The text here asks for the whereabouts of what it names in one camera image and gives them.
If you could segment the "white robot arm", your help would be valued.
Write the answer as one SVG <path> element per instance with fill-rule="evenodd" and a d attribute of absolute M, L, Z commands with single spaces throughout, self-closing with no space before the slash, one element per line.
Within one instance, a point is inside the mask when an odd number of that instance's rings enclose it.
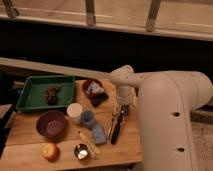
<path fill-rule="evenodd" d="M 213 83 L 196 71 L 136 73 L 129 65 L 112 71 L 120 101 L 138 89 L 137 109 L 143 171 L 199 171 L 190 112 L 213 97 Z"/>

